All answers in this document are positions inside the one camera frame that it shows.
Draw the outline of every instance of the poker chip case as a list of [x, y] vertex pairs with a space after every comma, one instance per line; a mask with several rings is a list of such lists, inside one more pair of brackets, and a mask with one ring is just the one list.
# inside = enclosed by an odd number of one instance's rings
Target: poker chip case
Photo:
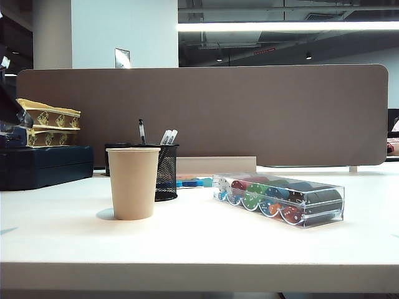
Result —
[[344, 187], [265, 173], [213, 176], [214, 198], [297, 227], [344, 219]]

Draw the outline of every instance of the black cup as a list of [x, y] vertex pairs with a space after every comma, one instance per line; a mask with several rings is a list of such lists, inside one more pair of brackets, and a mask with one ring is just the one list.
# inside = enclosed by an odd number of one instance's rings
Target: black cup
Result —
[[108, 161], [107, 148], [131, 148], [132, 144], [129, 142], [121, 143], [106, 143], [105, 144], [105, 175], [110, 176], [110, 164]]

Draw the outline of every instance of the mesh pen holder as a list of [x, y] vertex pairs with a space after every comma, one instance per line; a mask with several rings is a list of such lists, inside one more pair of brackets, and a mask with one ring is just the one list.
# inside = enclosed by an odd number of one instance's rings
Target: mesh pen holder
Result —
[[161, 148], [156, 172], [155, 201], [169, 201], [176, 193], [176, 151], [179, 145], [135, 145], [139, 148]]

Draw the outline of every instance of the marker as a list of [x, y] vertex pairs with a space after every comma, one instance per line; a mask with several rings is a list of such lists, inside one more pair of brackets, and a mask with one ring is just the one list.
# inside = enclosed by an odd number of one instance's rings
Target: marker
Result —
[[162, 143], [162, 145], [167, 145], [169, 142], [169, 139], [171, 138], [172, 135], [172, 131], [171, 130], [166, 130], [166, 138], [165, 138], [165, 142]]
[[173, 144], [173, 142], [174, 142], [174, 140], [175, 140], [175, 138], [176, 138], [176, 135], [177, 135], [177, 130], [173, 130], [173, 131], [172, 131], [172, 134], [171, 134], [171, 136], [170, 136], [169, 142], [168, 142], [169, 145], [172, 145], [172, 144]]
[[165, 141], [166, 141], [167, 137], [168, 137], [168, 130], [166, 130], [165, 134], [163, 134], [163, 137], [161, 139], [160, 145], [164, 145], [165, 144]]
[[144, 124], [142, 119], [138, 120], [138, 128], [140, 130], [140, 138], [142, 140], [142, 145], [145, 145]]

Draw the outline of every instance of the dark blue box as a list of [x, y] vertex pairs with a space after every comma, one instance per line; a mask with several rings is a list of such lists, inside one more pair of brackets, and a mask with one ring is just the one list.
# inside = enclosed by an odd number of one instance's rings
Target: dark blue box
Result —
[[0, 190], [16, 191], [93, 176], [91, 146], [0, 149]]

